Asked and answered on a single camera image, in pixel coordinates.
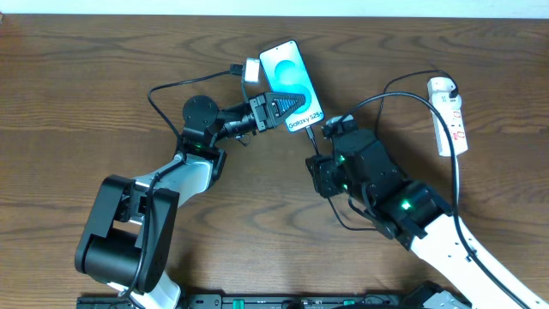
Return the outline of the blue Galaxy smartphone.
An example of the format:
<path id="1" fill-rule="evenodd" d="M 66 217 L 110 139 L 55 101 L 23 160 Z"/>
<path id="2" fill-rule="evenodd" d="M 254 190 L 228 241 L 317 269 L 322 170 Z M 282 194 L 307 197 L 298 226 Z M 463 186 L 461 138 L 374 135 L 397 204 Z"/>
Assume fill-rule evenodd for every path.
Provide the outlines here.
<path id="1" fill-rule="evenodd" d="M 262 51 L 259 59 L 274 92 L 302 94 L 305 97 L 305 103 L 286 119 L 290 132 L 302 130 L 324 119 L 321 103 L 295 40 Z"/>

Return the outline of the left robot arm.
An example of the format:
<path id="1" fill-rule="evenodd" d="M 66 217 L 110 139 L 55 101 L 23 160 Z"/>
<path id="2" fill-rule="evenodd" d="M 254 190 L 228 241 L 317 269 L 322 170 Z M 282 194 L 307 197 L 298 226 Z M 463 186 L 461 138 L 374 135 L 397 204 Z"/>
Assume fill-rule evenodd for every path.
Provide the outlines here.
<path id="1" fill-rule="evenodd" d="M 166 273 L 179 207 L 220 177 L 219 140 L 273 129 L 305 103 L 302 94 L 261 93 L 221 110 L 205 95 L 184 104 L 176 153 L 157 170 L 103 180 L 75 252 L 75 269 L 136 308 L 175 308 L 182 288 Z"/>

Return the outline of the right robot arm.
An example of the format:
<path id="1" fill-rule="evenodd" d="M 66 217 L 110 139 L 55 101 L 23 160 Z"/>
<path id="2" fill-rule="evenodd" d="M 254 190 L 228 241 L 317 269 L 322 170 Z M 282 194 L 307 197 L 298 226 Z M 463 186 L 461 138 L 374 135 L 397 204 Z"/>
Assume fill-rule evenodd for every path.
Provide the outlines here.
<path id="1" fill-rule="evenodd" d="M 331 154 L 305 161 L 322 197 L 348 194 L 352 210 L 440 272 L 475 308 L 548 306 L 454 218 L 432 187 L 408 178 L 371 131 L 347 130 L 332 143 Z"/>

